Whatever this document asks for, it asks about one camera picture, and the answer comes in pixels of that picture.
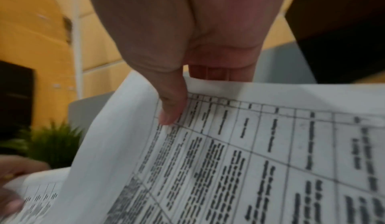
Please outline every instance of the white paper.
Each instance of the white paper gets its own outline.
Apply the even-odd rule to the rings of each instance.
[[[39,224],[59,196],[69,168],[44,171],[19,177],[4,187],[15,191],[25,200],[23,209],[1,224]]]
[[[384,223],[384,86],[186,82],[161,126],[132,72],[43,224]]]

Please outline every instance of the hand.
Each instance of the hand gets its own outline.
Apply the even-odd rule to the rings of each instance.
[[[49,170],[46,163],[19,156],[0,155],[0,217],[9,216],[22,209],[24,200],[15,192],[3,188],[7,176],[19,176]]]
[[[263,41],[282,0],[92,0],[133,69],[158,91],[161,124],[187,102],[191,77],[252,81]]]

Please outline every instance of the sheet of paper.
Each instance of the sheet of paper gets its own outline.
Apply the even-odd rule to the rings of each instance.
[[[5,185],[25,200],[23,209],[1,224],[39,224],[57,199],[69,168],[34,173]]]
[[[384,223],[384,86],[187,85],[161,126],[131,73],[43,224]]]

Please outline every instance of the green plant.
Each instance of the green plant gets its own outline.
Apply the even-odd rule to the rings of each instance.
[[[68,123],[49,128],[21,130],[17,139],[0,143],[31,159],[47,162],[51,168],[69,167],[79,149],[82,131],[72,129]]]

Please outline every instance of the black object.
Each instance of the black object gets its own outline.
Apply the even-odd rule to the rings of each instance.
[[[286,20],[318,83],[385,69],[385,0],[293,0]]]
[[[31,125],[33,87],[32,69],[0,61],[0,141]]]

